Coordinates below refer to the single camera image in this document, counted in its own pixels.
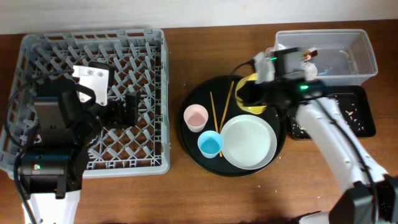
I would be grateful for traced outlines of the snack wrapper waste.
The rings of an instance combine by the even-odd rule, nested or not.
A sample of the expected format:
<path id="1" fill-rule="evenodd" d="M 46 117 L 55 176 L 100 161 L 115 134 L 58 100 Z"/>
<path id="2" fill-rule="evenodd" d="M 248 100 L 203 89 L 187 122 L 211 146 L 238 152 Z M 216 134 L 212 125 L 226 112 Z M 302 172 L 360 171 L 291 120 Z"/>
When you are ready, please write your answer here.
<path id="1" fill-rule="evenodd" d="M 318 55 L 318 50 L 316 47 L 309 48 L 304 51 L 303 60 L 304 61 L 311 60 L 312 58 L 316 57 L 317 55 Z"/>

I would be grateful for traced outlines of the wooden chopstick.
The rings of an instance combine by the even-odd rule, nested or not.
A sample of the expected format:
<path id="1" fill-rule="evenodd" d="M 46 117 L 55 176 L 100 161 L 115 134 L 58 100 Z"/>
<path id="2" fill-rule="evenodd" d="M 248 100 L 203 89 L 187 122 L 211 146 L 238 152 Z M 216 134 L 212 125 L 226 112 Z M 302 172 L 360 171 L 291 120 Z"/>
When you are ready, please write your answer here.
<path id="1" fill-rule="evenodd" d="M 214 104 L 212 91 L 210 92 L 210 99 L 211 99 L 211 108 L 212 108 L 212 113 L 213 113 L 213 121 L 214 121 L 214 124 L 215 124 L 215 131 L 217 133 L 219 133 L 218 122 L 217 122 L 217 117 L 216 117 L 216 110 L 215 110 L 215 104 Z M 219 156 L 223 157 L 223 154 L 222 154 L 221 151 L 219 152 Z"/>
<path id="2" fill-rule="evenodd" d="M 225 106 L 224 106 L 223 116 L 222 116 L 222 119 L 221 119 L 220 132 L 221 132 L 221 130 L 223 128 L 223 124 L 224 124 L 225 117 L 226 117 L 226 114 L 227 114 L 227 110 L 228 110 L 229 101 L 230 101 L 230 98 L 231 98 L 233 87 L 234 87 L 234 81 L 231 82 L 230 88 L 229 88 L 229 91 L 228 91 L 226 103 L 225 103 Z"/>

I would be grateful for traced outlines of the yellow bowl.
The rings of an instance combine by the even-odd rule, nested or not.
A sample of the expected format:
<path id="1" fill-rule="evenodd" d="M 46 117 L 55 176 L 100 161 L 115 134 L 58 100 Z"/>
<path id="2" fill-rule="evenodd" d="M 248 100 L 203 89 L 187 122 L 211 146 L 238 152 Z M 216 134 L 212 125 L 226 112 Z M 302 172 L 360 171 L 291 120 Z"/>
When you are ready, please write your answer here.
<path id="1" fill-rule="evenodd" d="M 266 108 L 267 108 L 266 105 L 264 105 L 264 106 L 244 106 L 242 99 L 240 99 L 240 97 L 238 97 L 238 90 L 240 88 L 242 88 L 246 82 L 256 81 L 256 80 L 257 80 L 257 73 L 253 73 L 249 76 L 242 78 L 240 81 L 238 81 L 238 83 L 236 85 L 236 88 L 234 91 L 234 96 L 236 99 L 236 103 L 241 110 L 249 112 L 251 114 L 259 115 L 266 110 Z"/>

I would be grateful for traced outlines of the food scraps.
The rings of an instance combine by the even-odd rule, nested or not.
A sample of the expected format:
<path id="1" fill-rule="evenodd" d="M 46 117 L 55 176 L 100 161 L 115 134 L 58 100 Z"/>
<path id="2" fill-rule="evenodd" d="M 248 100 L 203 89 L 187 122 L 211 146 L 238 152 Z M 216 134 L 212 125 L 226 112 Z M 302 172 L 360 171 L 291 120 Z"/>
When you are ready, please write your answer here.
<path id="1" fill-rule="evenodd" d="M 343 113 L 346 123 L 350 126 L 355 135 L 358 137 L 363 136 L 365 134 L 366 128 L 364 122 L 362 121 L 363 115 L 359 112 L 359 110 L 352 106 L 348 109 L 341 109 L 341 112 Z M 294 139 L 310 139 L 310 136 L 306 132 L 305 128 L 296 122 L 295 114 L 295 109 L 291 109 L 289 111 L 291 125 L 290 133 L 292 137 Z"/>

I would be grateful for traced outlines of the pink cup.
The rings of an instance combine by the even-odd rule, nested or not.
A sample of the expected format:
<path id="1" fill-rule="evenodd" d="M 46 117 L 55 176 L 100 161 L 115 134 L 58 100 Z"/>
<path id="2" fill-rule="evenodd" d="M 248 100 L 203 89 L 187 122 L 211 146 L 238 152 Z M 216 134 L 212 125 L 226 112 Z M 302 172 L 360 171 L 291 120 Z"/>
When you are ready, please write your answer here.
<path id="1" fill-rule="evenodd" d="M 183 113 L 183 120 L 191 132 L 199 133 L 208 121 L 208 111 L 202 105 L 190 105 Z"/>

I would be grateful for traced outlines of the pale green plate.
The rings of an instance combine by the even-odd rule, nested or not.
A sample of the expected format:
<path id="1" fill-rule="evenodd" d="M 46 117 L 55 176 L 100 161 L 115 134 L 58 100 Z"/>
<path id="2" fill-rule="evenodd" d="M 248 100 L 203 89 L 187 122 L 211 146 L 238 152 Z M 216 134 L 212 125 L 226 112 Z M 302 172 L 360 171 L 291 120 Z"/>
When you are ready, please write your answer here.
<path id="1" fill-rule="evenodd" d="M 274 157 L 277 138 L 267 121 L 243 114 L 230 119 L 221 130 L 223 157 L 244 170 L 264 167 Z"/>

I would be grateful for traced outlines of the blue cup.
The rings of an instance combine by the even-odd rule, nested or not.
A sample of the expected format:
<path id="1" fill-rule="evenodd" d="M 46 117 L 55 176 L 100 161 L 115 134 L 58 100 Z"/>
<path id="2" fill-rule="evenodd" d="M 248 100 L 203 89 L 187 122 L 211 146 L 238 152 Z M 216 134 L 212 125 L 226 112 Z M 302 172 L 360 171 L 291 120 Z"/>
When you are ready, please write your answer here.
<path id="1" fill-rule="evenodd" d="M 198 138 L 198 148 L 205 158 L 216 157 L 223 148 L 223 138 L 216 131 L 205 131 Z"/>

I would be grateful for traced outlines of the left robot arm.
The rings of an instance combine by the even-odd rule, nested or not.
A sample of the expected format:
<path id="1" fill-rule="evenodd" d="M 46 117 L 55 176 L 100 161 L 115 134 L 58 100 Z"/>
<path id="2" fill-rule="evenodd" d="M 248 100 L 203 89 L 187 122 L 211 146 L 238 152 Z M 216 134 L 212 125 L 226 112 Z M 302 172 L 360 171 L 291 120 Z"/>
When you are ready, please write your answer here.
<path id="1" fill-rule="evenodd" d="M 73 223 L 80 201 L 83 173 L 93 147 L 107 128 L 128 128 L 138 122 L 141 94 L 132 91 L 119 100 L 108 99 L 114 67 L 91 62 L 68 70 L 48 72 L 23 84 L 9 100 L 35 87 L 38 123 L 27 141 L 8 138 L 20 149 L 13 170 L 26 223 Z"/>

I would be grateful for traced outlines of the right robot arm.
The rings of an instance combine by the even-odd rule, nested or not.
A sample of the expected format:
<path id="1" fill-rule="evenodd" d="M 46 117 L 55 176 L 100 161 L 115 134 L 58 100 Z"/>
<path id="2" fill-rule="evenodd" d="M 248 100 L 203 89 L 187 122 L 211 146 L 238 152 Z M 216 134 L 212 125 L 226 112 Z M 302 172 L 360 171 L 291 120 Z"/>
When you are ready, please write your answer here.
<path id="1" fill-rule="evenodd" d="M 295 218 L 297 223 L 397 223 L 397 178 L 365 150 L 343 119 L 337 102 L 320 80 L 307 79 L 301 49 L 260 52 L 253 58 L 256 91 L 253 105 L 295 107 L 335 175 L 341 197 L 328 212 Z"/>

